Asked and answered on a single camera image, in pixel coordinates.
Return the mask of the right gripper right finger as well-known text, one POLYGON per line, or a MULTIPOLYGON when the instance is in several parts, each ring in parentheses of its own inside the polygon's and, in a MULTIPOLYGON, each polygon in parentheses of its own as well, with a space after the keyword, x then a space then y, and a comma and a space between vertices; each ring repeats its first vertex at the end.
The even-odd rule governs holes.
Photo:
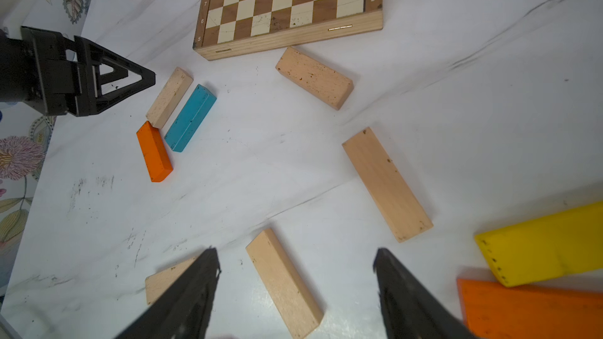
POLYGON ((378 249, 373 271, 388 338, 475 337, 388 249, 378 249))

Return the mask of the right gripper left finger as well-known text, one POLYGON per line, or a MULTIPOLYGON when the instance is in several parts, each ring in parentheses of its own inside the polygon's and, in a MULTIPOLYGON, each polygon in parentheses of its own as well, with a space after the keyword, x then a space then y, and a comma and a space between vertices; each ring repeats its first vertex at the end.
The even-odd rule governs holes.
POLYGON ((204 338, 221 273, 218 251, 202 252, 119 338, 204 338))

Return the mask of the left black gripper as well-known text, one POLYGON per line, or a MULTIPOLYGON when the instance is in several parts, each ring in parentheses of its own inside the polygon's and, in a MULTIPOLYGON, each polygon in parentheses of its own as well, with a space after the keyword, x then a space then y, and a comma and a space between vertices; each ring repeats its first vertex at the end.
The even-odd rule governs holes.
POLYGON ((155 72, 88 39, 30 27, 21 35, 1 36, 3 103, 22 102, 44 116, 95 116, 155 85, 155 72))

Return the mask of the teal wooden block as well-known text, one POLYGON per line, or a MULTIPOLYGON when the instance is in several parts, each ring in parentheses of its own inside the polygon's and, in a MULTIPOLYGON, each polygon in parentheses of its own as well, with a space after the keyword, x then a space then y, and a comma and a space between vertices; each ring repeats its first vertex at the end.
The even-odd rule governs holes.
POLYGON ((198 85, 194 89, 164 137, 173 152, 184 151, 216 100, 205 86, 198 85))

